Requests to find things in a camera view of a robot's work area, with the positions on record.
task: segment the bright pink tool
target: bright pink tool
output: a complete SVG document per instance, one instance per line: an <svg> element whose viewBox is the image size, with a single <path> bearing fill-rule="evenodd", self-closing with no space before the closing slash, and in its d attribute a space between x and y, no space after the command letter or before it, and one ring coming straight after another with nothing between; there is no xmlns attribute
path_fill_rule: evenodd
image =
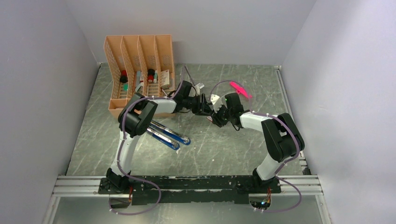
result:
<svg viewBox="0 0 396 224"><path fill-rule="evenodd" d="M252 98L252 95L249 95L246 93L245 89L242 87L238 86L235 82L230 82L230 85L236 89L236 93L238 94L243 94L246 98Z"/></svg>

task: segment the blue and silver tool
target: blue and silver tool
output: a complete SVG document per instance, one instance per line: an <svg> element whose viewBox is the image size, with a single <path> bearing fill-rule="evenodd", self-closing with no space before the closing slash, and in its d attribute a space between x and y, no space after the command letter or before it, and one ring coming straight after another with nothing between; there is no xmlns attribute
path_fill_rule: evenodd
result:
<svg viewBox="0 0 396 224"><path fill-rule="evenodd" d="M150 127L155 128L156 130L162 132L165 135L168 135L169 137L175 139L176 141L181 142L182 144L189 145L191 143L190 138L188 138L187 136L179 134L153 120L150 123Z"/></svg>
<svg viewBox="0 0 396 224"><path fill-rule="evenodd" d="M180 148L180 145L177 141L168 139L167 137L163 136L162 134L160 134L158 131L154 130L151 127L148 127L146 132L151 134L151 136L153 136L158 141L162 142L163 144L169 146L174 150L178 150Z"/></svg>

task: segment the gray marble tabletop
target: gray marble tabletop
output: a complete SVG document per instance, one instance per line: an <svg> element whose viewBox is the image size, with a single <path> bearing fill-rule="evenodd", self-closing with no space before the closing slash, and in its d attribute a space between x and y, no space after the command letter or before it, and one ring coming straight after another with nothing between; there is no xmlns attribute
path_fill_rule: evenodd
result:
<svg viewBox="0 0 396 224"><path fill-rule="evenodd" d="M253 95L253 110L271 114L287 112L273 66L188 64L187 67L194 81L205 85L201 91L206 95L220 80L236 80ZM177 80L181 68L182 65L176 65ZM112 86L109 67L104 63L99 69L67 175L105 175L113 162L120 130L108 111ZM220 96L231 92L233 88L227 83L214 90ZM248 109L247 99L243 96L240 99ZM144 134L131 161L133 175L249 175L267 155L263 134L254 130L237 132L230 124L220 129L205 117L192 113L155 120L188 136L191 144L181 144L176 153ZM298 160L290 162L280 174L302 175Z"/></svg>

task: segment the white wall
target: white wall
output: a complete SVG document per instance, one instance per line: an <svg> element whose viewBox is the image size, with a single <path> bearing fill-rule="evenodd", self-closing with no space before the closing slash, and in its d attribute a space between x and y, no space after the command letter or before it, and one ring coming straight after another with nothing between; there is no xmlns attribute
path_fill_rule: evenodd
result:
<svg viewBox="0 0 396 224"><path fill-rule="evenodd" d="M66 0L99 62L106 35L172 34L182 63L281 64L316 0Z"/></svg>
<svg viewBox="0 0 396 224"><path fill-rule="evenodd" d="M396 223L396 2L318 0L282 75L333 222Z"/></svg>
<svg viewBox="0 0 396 224"><path fill-rule="evenodd" d="M97 63L63 0L0 2L0 223L41 223Z"/></svg>

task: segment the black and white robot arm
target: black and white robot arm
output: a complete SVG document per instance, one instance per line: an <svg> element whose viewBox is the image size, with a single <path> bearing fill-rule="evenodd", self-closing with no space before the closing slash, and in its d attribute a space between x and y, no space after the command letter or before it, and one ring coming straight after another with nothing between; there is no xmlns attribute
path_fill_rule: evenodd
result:
<svg viewBox="0 0 396 224"><path fill-rule="evenodd" d="M120 190L124 189L127 184L127 178L118 168L118 153L120 165L125 173L131 171L132 157L139 141L140 136L146 131L154 114L158 113L176 113L182 109L191 109L195 115L210 116L212 123L219 127L226 125L228 122L237 128L250 128L262 132L266 141L268 154L263 162L253 171L253 177L265 183L275 176L275 171L282 163L294 156L297 152L295 144L289 133L274 119L252 114L250 111L244 111L239 96L236 93L225 96L226 105L221 102L219 96L211 95L211 102L206 101L205 95L190 97L192 84L183 81L180 91L173 99L146 99L134 106L130 112L126 112L133 102L141 99L142 95L136 93L129 101L125 109L120 113L118 121L120 129L123 116L126 116L125 130L127 133L126 140L122 148L121 142L124 140L123 132L120 131L120 143L114 162L108 169L106 177L109 182L114 184ZM293 135L296 137L300 150L304 149L304 141L294 124L291 116L287 113L275 115L284 122Z"/></svg>

